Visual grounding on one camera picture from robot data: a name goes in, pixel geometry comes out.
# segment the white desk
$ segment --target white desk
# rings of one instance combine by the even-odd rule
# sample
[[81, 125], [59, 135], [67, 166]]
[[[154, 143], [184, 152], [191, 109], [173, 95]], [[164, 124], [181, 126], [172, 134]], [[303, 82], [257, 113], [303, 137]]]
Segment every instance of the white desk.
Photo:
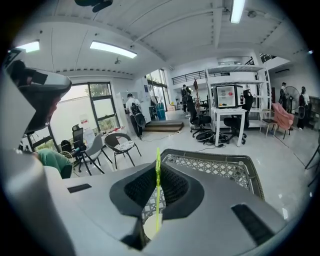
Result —
[[245, 118], [246, 118], [246, 110], [242, 108], [223, 108], [219, 109], [213, 107], [211, 109], [211, 118], [213, 120], [212, 129], [214, 131], [216, 126], [215, 132], [215, 146], [217, 147], [219, 144], [219, 133], [220, 133], [220, 116], [230, 116], [230, 115], [241, 115], [241, 124], [240, 124], [240, 133], [237, 146], [240, 147], [242, 141], [242, 135], [244, 134], [244, 127], [245, 127]]

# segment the backpack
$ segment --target backpack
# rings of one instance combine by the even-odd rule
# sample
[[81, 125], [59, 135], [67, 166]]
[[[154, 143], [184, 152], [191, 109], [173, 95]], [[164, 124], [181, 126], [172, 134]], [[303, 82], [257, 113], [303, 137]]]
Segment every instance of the backpack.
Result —
[[61, 149], [62, 149], [62, 151], [71, 152], [72, 151], [72, 147], [71, 147], [70, 142], [67, 141], [67, 140], [61, 141]]
[[140, 114], [140, 113], [141, 113], [138, 105], [135, 104], [134, 102], [132, 102], [131, 111], [132, 111], [132, 114], [133, 114], [134, 116], [136, 116], [137, 114]]

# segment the person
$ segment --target person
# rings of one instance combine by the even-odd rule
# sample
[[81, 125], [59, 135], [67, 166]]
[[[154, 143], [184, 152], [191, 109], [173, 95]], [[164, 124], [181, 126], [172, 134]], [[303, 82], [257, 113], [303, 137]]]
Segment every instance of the person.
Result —
[[56, 168], [62, 179], [68, 179], [72, 173], [72, 163], [64, 155], [49, 148], [43, 148], [33, 153], [42, 165]]
[[181, 88], [182, 104], [183, 104], [183, 113], [187, 110], [187, 100], [188, 96], [191, 95], [191, 90], [185, 84]]
[[300, 130], [303, 130], [305, 125], [308, 123], [309, 119], [309, 95], [307, 94], [307, 90], [304, 86], [302, 86], [301, 89], [301, 95], [299, 97], [299, 120], [296, 126]]
[[284, 108], [285, 111], [287, 111], [287, 98], [286, 98], [286, 94], [284, 92], [285, 88], [286, 88], [286, 83], [283, 82], [281, 89], [280, 89], [280, 98], [279, 98], [279, 103], [282, 105], [282, 107]]
[[138, 107], [139, 111], [141, 112], [141, 105], [138, 99], [134, 98], [132, 93], [128, 93], [127, 95], [127, 102], [125, 103], [125, 108], [129, 111], [131, 123], [133, 126], [133, 129], [136, 133], [136, 139], [141, 140], [142, 139], [142, 127], [140, 127], [137, 124], [137, 121], [135, 119], [135, 115], [133, 113], [132, 107]]

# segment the white ceiling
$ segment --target white ceiling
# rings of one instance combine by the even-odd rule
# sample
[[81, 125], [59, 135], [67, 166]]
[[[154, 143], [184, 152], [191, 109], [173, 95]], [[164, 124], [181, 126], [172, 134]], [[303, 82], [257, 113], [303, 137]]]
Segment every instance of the white ceiling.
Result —
[[[142, 76], [169, 65], [207, 57], [247, 56], [251, 50], [294, 60], [307, 51], [290, 22], [265, 0], [246, 0], [239, 24], [229, 21], [231, 0], [114, 0], [98, 13], [74, 0], [50, 0], [39, 8], [15, 46], [40, 41], [27, 65], [54, 72], [111, 72]], [[247, 16], [256, 11], [255, 18]], [[137, 57], [90, 49], [93, 40]]]

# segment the stool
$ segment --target stool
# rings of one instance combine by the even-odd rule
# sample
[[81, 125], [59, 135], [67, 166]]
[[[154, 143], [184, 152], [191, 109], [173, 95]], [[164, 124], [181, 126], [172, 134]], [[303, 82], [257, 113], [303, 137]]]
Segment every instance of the stool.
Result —
[[277, 125], [278, 125], [277, 122], [275, 120], [273, 120], [273, 119], [270, 119], [270, 118], [262, 119], [261, 120], [261, 124], [260, 124], [260, 132], [259, 133], [261, 133], [262, 123], [266, 123], [266, 134], [265, 134], [265, 137], [268, 136], [269, 126], [273, 125], [271, 131], [275, 128], [274, 132], [273, 132], [273, 137], [274, 137], [275, 133], [276, 133]]

